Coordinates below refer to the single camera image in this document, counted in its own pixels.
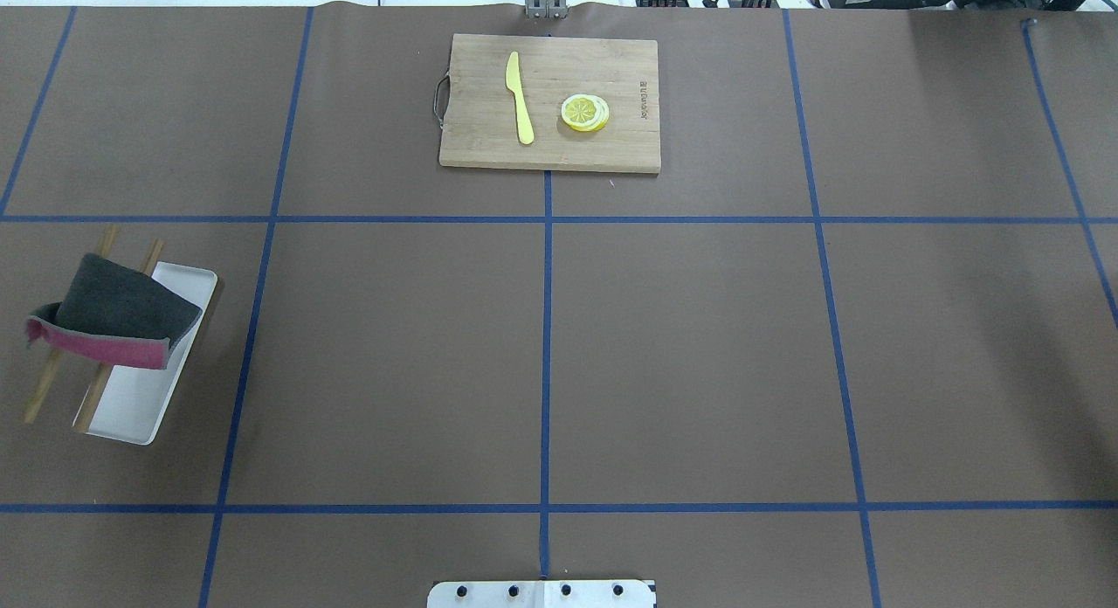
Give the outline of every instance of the wooden chopstick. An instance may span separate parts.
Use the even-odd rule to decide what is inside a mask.
[[[94,253],[101,258],[108,258],[108,253],[113,249],[113,243],[116,243],[116,235],[120,232],[121,227],[117,225],[105,226],[104,232],[101,234],[101,241],[97,243]],[[35,419],[39,416],[39,408],[41,408],[42,401],[47,398],[47,392],[49,392],[50,386],[55,382],[55,377],[58,376],[58,364],[61,360],[63,352],[51,346],[50,353],[47,354],[47,361],[42,364],[42,372],[39,373],[39,382],[35,386],[35,392],[32,392],[31,398],[28,398],[27,405],[23,406],[23,421],[27,425],[35,422]]]
[[[143,273],[151,276],[153,270],[155,270],[155,263],[159,262],[159,255],[163,253],[163,240],[162,238],[157,238],[155,241],[151,243],[151,249],[148,250],[148,258],[143,262]],[[93,376],[93,381],[89,382],[89,389],[85,392],[85,400],[82,401],[82,408],[78,409],[77,418],[74,420],[74,430],[79,434],[87,434],[89,431],[89,425],[93,424],[93,414],[97,412],[97,406],[101,405],[101,397],[105,393],[105,386],[108,384],[108,376],[113,373],[113,367],[107,364],[107,362],[102,362],[97,364],[97,372]]]

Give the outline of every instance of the metal handle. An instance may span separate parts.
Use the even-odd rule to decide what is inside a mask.
[[[438,114],[438,91],[443,91],[443,83],[444,82],[447,83],[447,91],[449,92],[449,84],[451,84],[451,69],[449,68],[447,68],[446,74],[443,74],[442,78],[438,79],[438,83],[435,84],[435,99],[434,99],[434,102],[430,103],[430,111],[432,111],[432,114],[435,114],[435,120],[437,120],[437,122],[438,122],[438,130],[443,130],[443,120],[446,118],[446,110],[443,110],[443,115]],[[449,94],[446,95],[446,105],[447,105],[447,107],[451,107],[451,95]]]

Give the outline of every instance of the cutting board handle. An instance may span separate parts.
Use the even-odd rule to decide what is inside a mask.
[[[446,82],[446,107],[443,110],[443,114],[438,114],[438,91],[443,91],[443,83]],[[438,130],[443,130],[443,120],[446,118],[446,111],[451,107],[451,68],[447,67],[446,74],[443,74],[438,83],[435,84],[435,99],[430,103],[432,114],[435,114],[435,118],[438,122]]]

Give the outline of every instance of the folded towel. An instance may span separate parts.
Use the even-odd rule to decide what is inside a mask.
[[[42,338],[107,364],[163,370],[200,316],[197,305],[148,274],[87,254],[63,302],[34,310],[26,330],[29,344]]]

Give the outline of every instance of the knife handle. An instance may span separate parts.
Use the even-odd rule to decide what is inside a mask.
[[[532,120],[528,117],[528,106],[524,103],[524,95],[520,91],[514,91],[517,99],[517,137],[524,145],[531,145],[536,140],[536,131],[532,130]]]

